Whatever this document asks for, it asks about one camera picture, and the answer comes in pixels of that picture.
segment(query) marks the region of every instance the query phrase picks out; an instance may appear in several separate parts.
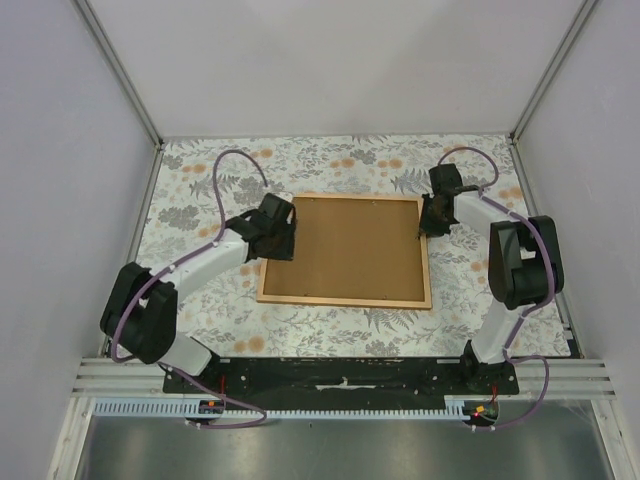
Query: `wooden frame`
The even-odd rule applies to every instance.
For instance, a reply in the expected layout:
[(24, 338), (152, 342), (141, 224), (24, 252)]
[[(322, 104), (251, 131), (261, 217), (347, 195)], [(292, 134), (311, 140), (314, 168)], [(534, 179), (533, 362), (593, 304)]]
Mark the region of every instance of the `wooden frame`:
[[(344, 199), (344, 200), (372, 200), (372, 201), (403, 201), (416, 203), (416, 226), (420, 220), (422, 211), (421, 197), (405, 197), (400, 195), (357, 195), (348, 193), (302, 193), (296, 198), (320, 198), (320, 199)], [(265, 294), (265, 281), (269, 260), (263, 260), (260, 266), (260, 280), (258, 283), (257, 302), (261, 303), (288, 303), (295, 305), (331, 305), (348, 307), (374, 307), (374, 308), (405, 308), (414, 310), (430, 310), (433, 308), (431, 299), (431, 281), (429, 277), (429, 256), (427, 252), (426, 236), (420, 236), (420, 251), (422, 259), (422, 276), (424, 285), (424, 301), (409, 300), (375, 300), (362, 298), (333, 298), (311, 296), (287, 296)]]

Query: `floor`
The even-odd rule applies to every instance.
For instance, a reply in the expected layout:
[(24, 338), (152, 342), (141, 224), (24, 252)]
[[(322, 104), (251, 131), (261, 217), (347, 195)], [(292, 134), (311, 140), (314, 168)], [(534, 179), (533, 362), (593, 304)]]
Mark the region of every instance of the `floor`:
[[(501, 416), (514, 418), (527, 408), (503, 402)], [(175, 478), (614, 477), (589, 402), (545, 402), (525, 426), (486, 434), (461, 423), (420, 420), (286, 420), (211, 432), (180, 419), (92, 419), (76, 480)]]
[[(140, 246), (143, 265), (166, 264), (211, 238), (219, 228), (211, 167), (225, 149), (240, 148), (263, 167), (264, 188), (246, 159), (220, 166), (228, 214), (254, 208), (266, 192), (350, 192), (417, 196), (429, 191), (428, 169), (459, 145), (490, 154), (500, 180), (489, 191), (526, 213), (504, 136), (411, 135), (191, 139), (170, 142)], [(465, 183), (483, 183), (492, 171), (472, 153), (456, 153)], [(491, 302), (487, 243), (459, 225), (450, 237), (429, 241), (430, 311), (257, 304), (259, 264), (213, 279), (179, 308), (178, 329), (224, 356), (457, 356), (480, 327)], [(529, 320), (512, 354), (569, 355), (557, 308)]]

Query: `brown panel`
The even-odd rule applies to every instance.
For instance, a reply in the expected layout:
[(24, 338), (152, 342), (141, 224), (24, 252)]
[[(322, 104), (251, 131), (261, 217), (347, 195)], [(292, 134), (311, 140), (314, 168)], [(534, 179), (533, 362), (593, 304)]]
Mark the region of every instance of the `brown panel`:
[(419, 199), (294, 198), (294, 260), (262, 269), (258, 301), (431, 308)]

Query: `robotic arm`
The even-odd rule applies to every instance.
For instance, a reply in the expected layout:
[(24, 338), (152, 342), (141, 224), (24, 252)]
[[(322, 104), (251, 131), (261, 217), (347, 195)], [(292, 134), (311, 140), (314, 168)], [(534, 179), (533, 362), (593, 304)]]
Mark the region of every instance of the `robotic arm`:
[[(521, 222), (481, 200), (478, 186), (463, 186), (453, 164), (429, 170), (433, 196), (423, 195), (420, 232), (430, 237), (451, 233), (463, 223), (489, 241), (489, 287), (494, 296), (482, 327), (462, 356), (466, 376), (505, 362), (503, 348), (527, 305), (541, 303), (548, 292), (540, 247)], [(553, 220), (530, 217), (543, 239), (553, 270), (555, 293), (562, 291), (564, 273)]]
[[(120, 345), (146, 364), (160, 362), (189, 375), (199, 375), (217, 355), (193, 338), (176, 332), (178, 305), (217, 275), (249, 260), (291, 260), (295, 229), (293, 204), (273, 194), (265, 195), (256, 210), (226, 222), (216, 248), (180, 263), (151, 287), (127, 320)], [(100, 320), (105, 334), (114, 336), (134, 294), (162, 267), (148, 269), (132, 262), (120, 270)]]

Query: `wooden tray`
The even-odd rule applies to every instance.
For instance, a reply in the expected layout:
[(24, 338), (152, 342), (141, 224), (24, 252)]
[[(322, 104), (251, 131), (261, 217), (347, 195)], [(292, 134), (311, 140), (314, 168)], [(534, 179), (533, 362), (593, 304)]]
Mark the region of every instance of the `wooden tray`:
[(421, 198), (308, 193), (293, 204), (294, 259), (263, 261), (258, 302), (432, 307)]

